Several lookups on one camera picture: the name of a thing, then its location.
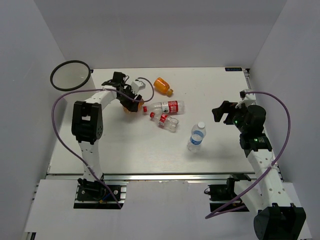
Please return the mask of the orange juice bottle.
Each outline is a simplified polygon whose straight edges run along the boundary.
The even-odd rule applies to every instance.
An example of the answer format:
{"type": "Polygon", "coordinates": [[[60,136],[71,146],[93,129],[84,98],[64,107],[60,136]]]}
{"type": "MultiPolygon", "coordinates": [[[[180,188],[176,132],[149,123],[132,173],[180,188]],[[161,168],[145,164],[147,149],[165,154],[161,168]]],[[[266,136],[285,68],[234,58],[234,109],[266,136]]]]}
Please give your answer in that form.
{"type": "Polygon", "coordinates": [[[161,77],[158,77],[153,83],[154,89],[159,93],[171,97],[173,95],[173,90],[170,85],[161,77]]]}
{"type": "Polygon", "coordinates": [[[144,100],[142,98],[137,98],[135,101],[128,98],[124,98],[120,101],[123,109],[127,113],[137,113],[143,108],[144,100]]]}

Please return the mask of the blue-label bottle white cap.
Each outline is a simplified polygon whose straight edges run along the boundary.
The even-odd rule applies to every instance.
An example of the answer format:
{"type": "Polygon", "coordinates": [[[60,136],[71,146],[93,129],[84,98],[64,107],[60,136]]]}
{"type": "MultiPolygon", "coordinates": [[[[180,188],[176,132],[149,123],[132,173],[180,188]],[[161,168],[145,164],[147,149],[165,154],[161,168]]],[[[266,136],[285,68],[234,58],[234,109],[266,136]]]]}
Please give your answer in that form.
{"type": "Polygon", "coordinates": [[[191,135],[187,143],[187,148],[190,152],[196,153],[200,150],[206,133],[206,124],[203,121],[198,122],[192,127],[191,135]]]}

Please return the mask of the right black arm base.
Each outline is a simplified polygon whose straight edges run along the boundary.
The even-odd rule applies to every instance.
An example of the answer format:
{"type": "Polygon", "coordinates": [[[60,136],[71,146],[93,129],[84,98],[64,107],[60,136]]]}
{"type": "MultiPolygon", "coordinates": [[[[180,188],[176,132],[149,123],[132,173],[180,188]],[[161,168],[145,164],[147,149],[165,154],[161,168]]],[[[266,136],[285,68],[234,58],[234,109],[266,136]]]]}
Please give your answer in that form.
{"type": "Polygon", "coordinates": [[[244,173],[231,174],[224,184],[211,184],[203,192],[209,196],[210,211],[213,212],[217,208],[221,207],[237,195],[234,192],[235,182],[249,181],[251,178],[244,173]]]}

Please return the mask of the large clear red-label bottle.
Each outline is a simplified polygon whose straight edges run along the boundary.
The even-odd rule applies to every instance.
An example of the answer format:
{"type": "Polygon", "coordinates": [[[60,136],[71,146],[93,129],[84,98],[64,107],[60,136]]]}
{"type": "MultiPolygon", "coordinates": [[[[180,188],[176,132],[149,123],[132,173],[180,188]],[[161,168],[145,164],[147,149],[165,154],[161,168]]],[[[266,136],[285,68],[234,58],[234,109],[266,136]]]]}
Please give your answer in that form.
{"type": "Polygon", "coordinates": [[[142,107],[144,114],[150,114],[151,112],[159,114],[183,114],[185,111],[185,102],[182,100],[171,100],[155,102],[142,107]]]}

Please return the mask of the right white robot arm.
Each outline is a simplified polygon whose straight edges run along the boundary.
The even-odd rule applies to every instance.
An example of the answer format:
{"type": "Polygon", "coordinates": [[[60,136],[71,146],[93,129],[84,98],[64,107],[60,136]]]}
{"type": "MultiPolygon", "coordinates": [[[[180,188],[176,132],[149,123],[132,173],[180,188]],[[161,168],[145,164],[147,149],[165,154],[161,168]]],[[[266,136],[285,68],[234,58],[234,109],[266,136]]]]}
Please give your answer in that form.
{"type": "Polygon", "coordinates": [[[259,240],[298,239],[306,213],[290,199],[272,164],[272,146],[264,133],[265,109],[225,100],[212,113],[215,122],[226,114],[224,124],[234,125],[239,130],[240,146],[257,177],[256,182],[244,174],[230,177],[225,187],[226,195],[233,200],[240,198],[255,215],[253,228],[259,240]]]}

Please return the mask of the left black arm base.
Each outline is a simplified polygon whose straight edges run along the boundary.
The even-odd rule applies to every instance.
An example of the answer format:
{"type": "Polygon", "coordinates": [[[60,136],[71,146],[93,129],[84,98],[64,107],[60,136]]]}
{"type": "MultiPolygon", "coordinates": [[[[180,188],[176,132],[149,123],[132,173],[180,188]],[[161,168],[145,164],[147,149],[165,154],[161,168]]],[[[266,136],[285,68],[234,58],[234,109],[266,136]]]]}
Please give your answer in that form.
{"type": "Polygon", "coordinates": [[[87,181],[79,178],[75,193],[74,209],[89,210],[119,210],[126,199],[127,184],[125,182],[111,181],[108,188],[100,182],[87,181]]]}

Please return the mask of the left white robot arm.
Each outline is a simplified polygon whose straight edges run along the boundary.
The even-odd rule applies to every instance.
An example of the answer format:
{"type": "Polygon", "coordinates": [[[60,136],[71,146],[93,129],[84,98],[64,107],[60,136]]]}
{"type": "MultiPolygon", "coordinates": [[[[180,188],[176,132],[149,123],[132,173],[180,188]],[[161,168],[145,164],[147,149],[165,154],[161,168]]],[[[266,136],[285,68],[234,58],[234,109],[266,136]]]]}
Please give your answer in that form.
{"type": "Polygon", "coordinates": [[[83,180],[96,182],[103,178],[100,165],[98,140],[103,135],[103,110],[114,100],[129,112],[138,112],[139,104],[143,102],[139,91],[146,84],[136,79],[127,83],[127,76],[122,72],[114,72],[111,80],[102,84],[104,89],[94,93],[86,100],[78,100],[73,104],[71,133],[79,144],[83,164],[83,180]]]}

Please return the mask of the small clear red-label bottle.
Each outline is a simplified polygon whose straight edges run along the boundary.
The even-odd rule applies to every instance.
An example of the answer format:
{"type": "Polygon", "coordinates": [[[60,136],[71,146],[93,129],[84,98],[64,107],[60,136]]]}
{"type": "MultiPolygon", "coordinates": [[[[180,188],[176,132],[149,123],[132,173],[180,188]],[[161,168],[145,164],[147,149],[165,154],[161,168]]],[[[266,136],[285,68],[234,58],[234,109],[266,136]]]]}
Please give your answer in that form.
{"type": "Polygon", "coordinates": [[[160,128],[166,129],[170,132],[175,132],[177,130],[179,124],[179,120],[177,118],[171,117],[166,113],[155,112],[151,112],[149,116],[160,128]]]}

